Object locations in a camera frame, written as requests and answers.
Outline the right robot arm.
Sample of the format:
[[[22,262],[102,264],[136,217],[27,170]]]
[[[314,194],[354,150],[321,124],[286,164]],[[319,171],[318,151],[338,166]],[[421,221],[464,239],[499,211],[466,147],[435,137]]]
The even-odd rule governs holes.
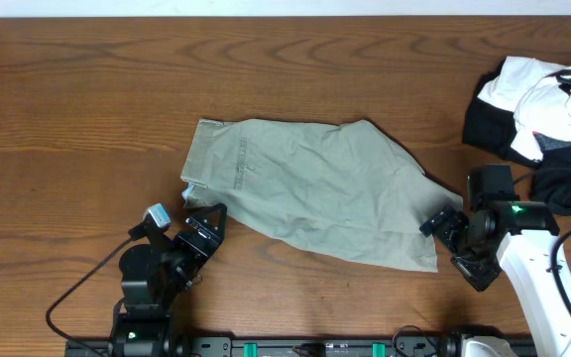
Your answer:
[[[522,201],[507,165],[473,169],[467,179],[470,215],[443,206],[419,230],[439,240],[476,291],[499,276],[510,280],[539,356],[571,356],[571,271],[568,235],[544,202]]]

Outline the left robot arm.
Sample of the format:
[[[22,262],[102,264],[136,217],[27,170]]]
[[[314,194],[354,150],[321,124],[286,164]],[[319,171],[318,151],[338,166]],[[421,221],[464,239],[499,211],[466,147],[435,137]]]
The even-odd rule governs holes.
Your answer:
[[[123,312],[115,313],[109,353],[117,357],[190,356],[189,339],[174,331],[171,305],[196,284],[199,271],[225,238],[227,206],[206,207],[185,220],[186,230],[169,237],[171,219],[161,204],[147,208],[129,230],[145,238],[122,254],[119,269]]]

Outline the khaki green shorts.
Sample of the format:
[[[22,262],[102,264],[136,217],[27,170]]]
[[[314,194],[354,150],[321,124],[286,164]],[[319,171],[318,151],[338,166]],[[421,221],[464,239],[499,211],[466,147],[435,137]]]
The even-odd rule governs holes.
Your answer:
[[[188,208],[223,203],[297,249],[405,271],[436,272],[434,240],[419,227],[446,205],[463,206],[367,120],[202,119],[181,178]]]

